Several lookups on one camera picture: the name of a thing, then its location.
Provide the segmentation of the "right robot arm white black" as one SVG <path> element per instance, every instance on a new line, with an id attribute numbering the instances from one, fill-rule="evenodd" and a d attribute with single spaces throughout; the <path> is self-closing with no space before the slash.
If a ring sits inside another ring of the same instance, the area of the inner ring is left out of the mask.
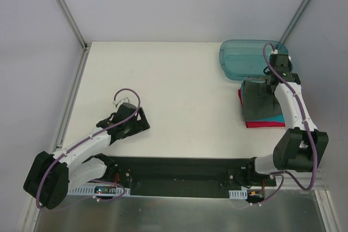
<path id="1" fill-rule="evenodd" d="M 285 133 L 275 145 L 272 154 L 257 157 L 253 167 L 245 171 L 245 180 L 258 185 L 264 175 L 286 173 L 305 191 L 314 187 L 319 163 L 328 145 L 328 135 L 313 123 L 302 97 L 301 81 L 291 72 L 287 54 L 277 51 L 265 56 L 269 72 L 266 89 L 281 107 Z"/>

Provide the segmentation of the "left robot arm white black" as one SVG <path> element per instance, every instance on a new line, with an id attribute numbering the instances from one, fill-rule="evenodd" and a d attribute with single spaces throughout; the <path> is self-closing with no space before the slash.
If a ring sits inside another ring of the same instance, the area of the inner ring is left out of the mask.
<path id="1" fill-rule="evenodd" d="M 56 208 L 68 192 L 89 181 L 115 181 L 116 163 L 101 150 L 150 128 L 142 107 L 123 102 L 116 108 L 81 141 L 35 157 L 23 188 L 35 198 L 38 209 Z"/>

